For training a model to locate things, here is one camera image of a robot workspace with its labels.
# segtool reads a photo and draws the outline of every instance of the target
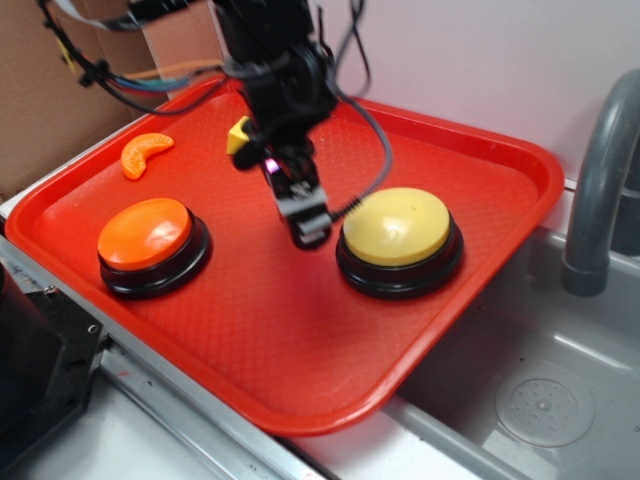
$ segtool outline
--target black cable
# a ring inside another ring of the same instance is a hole
[[[141,105],[129,99],[122,93],[118,92],[109,84],[110,80],[111,81],[116,80],[117,75],[114,75],[109,71],[108,64],[105,61],[99,61],[94,64],[93,62],[85,58],[84,55],[82,55],[82,53],[80,53],[80,51],[76,48],[76,46],[73,44],[71,39],[67,36],[64,29],[58,26],[54,18],[51,16],[51,12],[49,12],[49,9],[46,6],[48,2],[49,0],[38,0],[38,6],[42,10],[46,18],[45,26],[47,28],[50,28],[53,31],[53,33],[58,38],[62,46],[69,53],[69,56],[71,57],[71,59],[74,62],[76,62],[85,71],[85,75],[80,82],[87,86],[90,85],[91,82],[97,83],[109,95],[123,102],[125,105],[128,105],[137,110],[140,110],[144,113],[150,113],[154,115],[161,115],[161,116],[181,115],[190,110],[193,110],[194,108],[202,104],[205,100],[207,100],[211,95],[217,92],[227,82],[227,78],[225,77],[223,80],[221,80],[218,83],[215,83],[213,86],[207,89],[200,97],[194,100],[191,104],[176,110],[157,110],[157,109],[152,109],[144,105]]]
[[[327,45],[327,43],[324,41],[324,10],[320,5],[318,5],[318,44],[329,59],[329,62],[333,63],[333,51],[331,50],[331,47],[329,47],[329,45]]]
[[[109,95],[113,96],[114,98],[121,101],[125,105],[128,105],[137,110],[140,110],[144,113],[150,113],[153,115],[160,115],[160,116],[182,115],[183,113],[193,110],[194,108],[198,107],[203,102],[205,102],[211,95],[213,95],[218,90],[220,90],[220,88],[222,88],[227,83],[227,81],[228,81],[228,78],[224,77],[218,83],[215,83],[211,87],[209,87],[209,89],[207,89],[200,97],[198,97],[196,100],[194,100],[193,102],[191,102],[189,105],[185,107],[178,108],[175,110],[158,110],[155,108],[148,108],[148,107],[145,107],[144,105],[134,102],[133,100],[127,98],[125,95],[121,94],[117,90],[114,90],[104,79],[101,79],[101,78],[96,79],[96,83],[100,85]]]
[[[369,61],[367,59],[366,53],[364,51],[364,46],[362,44],[362,39],[360,38],[360,33],[358,31],[358,23],[360,22],[360,18],[364,12],[365,0],[359,0],[356,4],[356,0],[351,0],[351,27],[345,33],[342,43],[340,44],[340,48],[338,50],[338,54],[335,57],[335,60],[332,62],[330,68],[329,75],[329,85],[330,88],[336,93],[338,98],[343,102],[347,103],[351,108],[353,108],[364,120],[371,126],[376,136],[378,137],[382,148],[384,149],[384,164],[382,166],[382,170],[378,174],[378,176],[371,182],[371,184],[365,188],[359,195],[353,198],[350,202],[348,202],[344,207],[339,210],[329,212],[329,217],[332,222],[336,222],[349,212],[351,212],[354,208],[356,208],[362,200],[369,194],[373,193],[387,178],[389,172],[391,171],[391,167],[393,165],[393,149],[391,147],[391,143],[389,142],[389,138],[387,134],[382,129],[378,121],[371,115],[362,105],[360,105],[354,98],[347,95],[338,85],[337,76],[338,69],[340,64],[344,58],[345,52],[352,39],[356,39],[358,44],[358,50],[360,52],[360,56],[365,65],[365,71],[367,75],[367,81],[365,84],[365,90],[368,89],[371,83],[371,72],[369,69]]]

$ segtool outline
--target tray rim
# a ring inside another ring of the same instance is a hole
[[[203,84],[193,87],[175,100],[163,105],[162,108],[179,108],[180,106],[188,104],[190,99],[206,89],[208,84],[209,82],[204,82]],[[217,96],[233,93],[234,90],[233,85],[228,85],[221,89],[221,92],[219,92]],[[76,162],[68,165],[67,168],[55,172],[51,178],[36,187],[15,206],[7,219],[6,235],[12,243],[25,251],[27,255],[58,276],[78,294],[82,295],[99,310],[113,318],[120,326],[127,329],[140,341],[149,345],[158,353],[163,352],[160,354],[180,370],[191,371],[192,373],[189,377],[202,384],[212,395],[229,403],[232,408],[259,427],[272,433],[286,436],[330,433],[374,413],[377,408],[382,406],[393,395],[395,388],[400,385],[415,365],[428,353],[429,349],[445,334],[448,327],[453,324],[462,310],[464,310],[524,242],[548,210],[556,203],[564,190],[564,173],[559,163],[553,155],[535,144],[380,103],[371,101],[361,102],[363,106],[383,124],[383,128],[392,133],[398,133],[405,137],[412,138],[411,135],[405,134],[404,131],[397,131],[394,127],[396,124],[403,124],[403,128],[408,126],[416,130],[432,129],[438,135],[442,136],[441,139],[446,141],[454,141],[456,139],[452,140],[452,137],[456,136],[459,138],[471,137],[474,142],[486,144],[486,148],[490,147],[492,150],[495,150],[495,148],[505,148],[514,153],[520,152],[524,159],[536,159],[537,163],[535,165],[523,164],[523,167],[526,167],[524,170],[516,169],[524,173],[536,186],[538,201],[527,214],[520,218],[518,224],[509,234],[502,238],[500,248],[496,248],[494,252],[485,258],[478,270],[473,272],[461,285],[460,289],[455,292],[452,300],[447,302],[444,307],[432,317],[431,322],[429,322],[430,334],[428,338],[423,330],[421,334],[407,346],[398,362],[394,363],[393,367],[375,382],[365,395],[348,406],[333,410],[330,413],[313,416],[294,416],[283,414],[266,407],[253,397],[250,397],[246,391],[237,386],[232,379],[219,373],[213,369],[211,365],[205,364],[204,361],[191,356],[185,348],[174,344],[166,335],[161,335],[155,329],[145,325],[144,322],[136,321],[137,317],[135,317],[135,315],[131,314],[120,304],[113,302],[110,296],[102,294],[102,292],[96,292],[93,288],[89,288],[81,275],[77,274],[73,269],[67,267],[56,258],[53,258],[47,253],[45,248],[29,236],[30,225],[37,221],[40,214],[64,195],[71,192],[74,186],[82,183],[76,181],[76,176],[86,180],[113,163],[113,161],[110,161],[109,163],[105,162],[105,165],[92,164],[92,160],[99,158],[102,151],[115,148],[114,145],[118,143],[124,146],[124,144],[136,134],[135,132],[150,123],[154,125],[154,129],[158,129],[168,126],[183,117],[146,115],[122,129],[118,132],[117,136],[109,138],[96,148],[85,152],[85,154],[78,157]],[[345,117],[354,121],[359,121],[354,113],[350,113],[350,111],[347,110],[348,107],[340,106],[339,108],[341,115],[345,115]],[[427,143],[442,146],[438,145],[437,142]],[[477,154],[473,156],[486,160],[486,158],[479,157]],[[88,177],[83,176],[92,172],[93,174]],[[62,184],[64,188],[51,189],[50,187],[54,184]],[[94,301],[96,293],[98,294],[98,302]],[[435,337],[432,335],[434,329],[439,332]]]

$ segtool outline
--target mandarin segment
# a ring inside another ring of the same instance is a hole
[[[174,145],[173,138],[162,133],[138,135],[125,145],[120,155],[120,164],[124,175],[138,180],[147,168],[147,159]]]

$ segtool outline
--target black button base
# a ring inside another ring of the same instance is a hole
[[[140,270],[118,270],[100,260],[100,275],[113,293],[129,300],[159,297],[186,284],[207,264],[213,240],[207,226],[189,211],[192,227],[184,245],[166,260]]]
[[[420,262],[385,267],[365,262],[347,246],[344,232],[336,245],[336,260],[346,282],[357,291],[375,298],[416,298],[446,284],[458,272],[464,251],[462,232],[450,216],[449,236],[444,245]]]

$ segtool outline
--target stainless steel sink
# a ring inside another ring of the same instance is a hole
[[[607,290],[578,298],[560,285],[563,248],[532,235],[386,411],[418,435],[435,418],[450,445],[534,479],[637,478],[640,263],[613,254]]]

